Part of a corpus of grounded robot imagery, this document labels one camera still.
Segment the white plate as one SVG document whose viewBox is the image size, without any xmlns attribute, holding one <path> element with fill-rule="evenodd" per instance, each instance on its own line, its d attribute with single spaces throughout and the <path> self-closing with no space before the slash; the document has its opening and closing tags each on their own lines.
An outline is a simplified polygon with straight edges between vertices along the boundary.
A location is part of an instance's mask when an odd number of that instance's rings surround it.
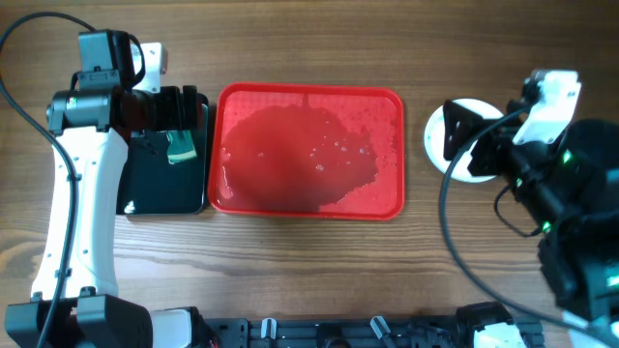
<svg viewBox="0 0 619 348">
<path fill-rule="evenodd" d="M 484 119 L 499 119 L 503 113 L 492 104 L 476 99 L 456 99 L 456 104 L 481 115 Z M 424 148 L 433 165 L 445 173 L 450 165 L 444 159 L 445 122 L 443 107 L 439 106 L 429 117 L 424 132 Z M 471 151 L 467 151 L 457 163 L 452 178 L 464 183 L 478 184 L 494 179 L 494 176 L 473 176 L 468 170 L 472 160 Z"/>
</svg>

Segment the green yellow sponge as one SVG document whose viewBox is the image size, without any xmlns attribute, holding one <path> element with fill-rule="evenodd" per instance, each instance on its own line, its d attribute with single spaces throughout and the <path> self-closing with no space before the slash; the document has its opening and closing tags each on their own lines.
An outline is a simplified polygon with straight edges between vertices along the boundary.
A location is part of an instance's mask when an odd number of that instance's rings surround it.
<svg viewBox="0 0 619 348">
<path fill-rule="evenodd" d="M 167 158 L 170 164 L 176 164 L 197 157 L 190 130 L 171 130 L 166 133 L 169 141 Z"/>
</svg>

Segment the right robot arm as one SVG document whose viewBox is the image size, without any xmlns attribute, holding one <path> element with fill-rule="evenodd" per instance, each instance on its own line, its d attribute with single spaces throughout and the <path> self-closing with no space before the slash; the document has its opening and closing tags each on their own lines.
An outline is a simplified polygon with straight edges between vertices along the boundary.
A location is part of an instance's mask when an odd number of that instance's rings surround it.
<svg viewBox="0 0 619 348">
<path fill-rule="evenodd" d="M 522 114 L 532 107 L 513 101 L 508 114 L 485 119 L 445 101 L 444 157 L 449 161 L 439 193 L 439 221 L 448 250 L 465 274 L 494 299 L 500 296 L 463 262 L 446 217 L 450 177 L 466 151 L 474 176 L 502 176 L 537 227 L 541 272 L 556 305 L 585 320 L 579 332 L 609 347 L 618 344 L 618 127 L 585 119 L 556 135 L 520 140 Z"/>
</svg>

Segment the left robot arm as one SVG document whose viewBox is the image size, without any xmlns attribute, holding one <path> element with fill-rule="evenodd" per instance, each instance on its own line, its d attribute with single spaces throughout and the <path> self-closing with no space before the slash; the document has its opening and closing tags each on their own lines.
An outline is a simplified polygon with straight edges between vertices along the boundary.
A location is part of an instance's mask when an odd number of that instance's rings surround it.
<svg viewBox="0 0 619 348">
<path fill-rule="evenodd" d="M 30 300 L 7 308 L 20 347 L 209 347 L 194 307 L 150 311 L 119 298 L 113 240 L 131 136 L 201 129 L 208 102 L 195 87 L 157 94 L 119 86 L 61 91 L 48 109 L 55 158 L 44 260 Z"/>
</svg>

